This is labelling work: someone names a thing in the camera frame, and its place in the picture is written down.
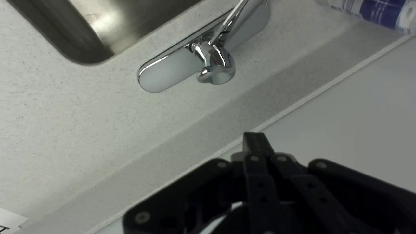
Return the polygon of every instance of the faucet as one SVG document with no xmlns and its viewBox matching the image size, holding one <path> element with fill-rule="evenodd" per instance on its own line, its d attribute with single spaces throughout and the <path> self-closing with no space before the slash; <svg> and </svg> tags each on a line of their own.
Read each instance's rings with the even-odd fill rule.
<svg viewBox="0 0 416 234">
<path fill-rule="evenodd" d="M 215 29 L 209 41 L 196 41 L 192 50 L 205 62 L 205 67 L 198 75 L 202 83 L 223 84 L 236 75 L 236 62 L 233 55 L 224 48 L 241 13 L 245 10 L 249 0 L 241 0 L 227 19 Z"/>
<path fill-rule="evenodd" d="M 240 0 L 228 14 L 146 62 L 138 74 L 141 85 L 162 92 L 194 74 L 201 83 L 232 80 L 236 62 L 229 50 L 261 32 L 270 15 L 268 0 Z"/>
</svg>

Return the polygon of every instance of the white bottle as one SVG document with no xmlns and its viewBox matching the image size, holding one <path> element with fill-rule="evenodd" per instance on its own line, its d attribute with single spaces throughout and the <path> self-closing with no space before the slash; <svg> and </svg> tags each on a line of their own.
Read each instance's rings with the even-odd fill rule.
<svg viewBox="0 0 416 234">
<path fill-rule="evenodd" d="M 416 0 L 318 0 L 366 20 L 416 33 Z"/>
</svg>

